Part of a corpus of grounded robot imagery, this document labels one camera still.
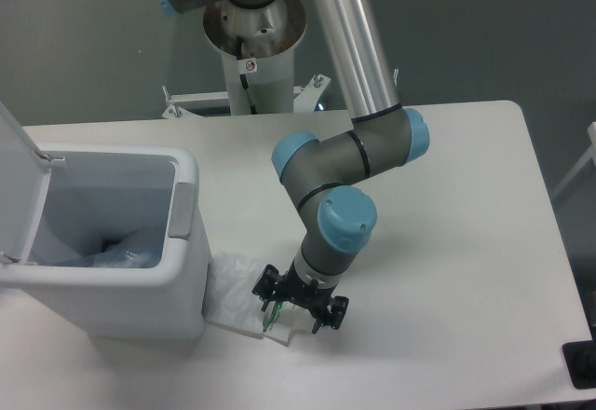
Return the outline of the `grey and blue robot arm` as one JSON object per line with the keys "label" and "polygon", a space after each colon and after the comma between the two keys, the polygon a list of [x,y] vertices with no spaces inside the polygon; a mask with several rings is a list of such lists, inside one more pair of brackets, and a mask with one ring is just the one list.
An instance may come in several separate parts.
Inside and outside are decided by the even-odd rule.
{"label": "grey and blue robot arm", "polygon": [[[272,152],[305,237],[289,269],[266,266],[253,287],[269,328],[284,303],[305,309],[316,328],[338,329],[348,299],[334,294],[376,224],[358,183],[410,163],[429,148],[427,124],[401,105],[386,66],[369,0],[314,0],[352,127],[320,140],[308,132]],[[158,0],[172,15],[202,9],[203,27],[222,58],[230,111],[291,113],[293,52],[305,34],[300,0]]]}

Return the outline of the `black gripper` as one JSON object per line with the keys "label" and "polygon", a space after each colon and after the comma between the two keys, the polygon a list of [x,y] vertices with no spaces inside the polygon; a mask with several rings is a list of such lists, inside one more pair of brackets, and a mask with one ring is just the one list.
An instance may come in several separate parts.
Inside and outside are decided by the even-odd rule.
{"label": "black gripper", "polygon": [[262,301],[261,311],[266,311],[276,291],[278,302],[290,302],[310,312],[314,319],[313,335],[321,327],[340,329],[347,313],[348,298],[332,297],[333,287],[323,288],[317,281],[304,282],[294,267],[282,277],[276,267],[266,265],[251,291]]}

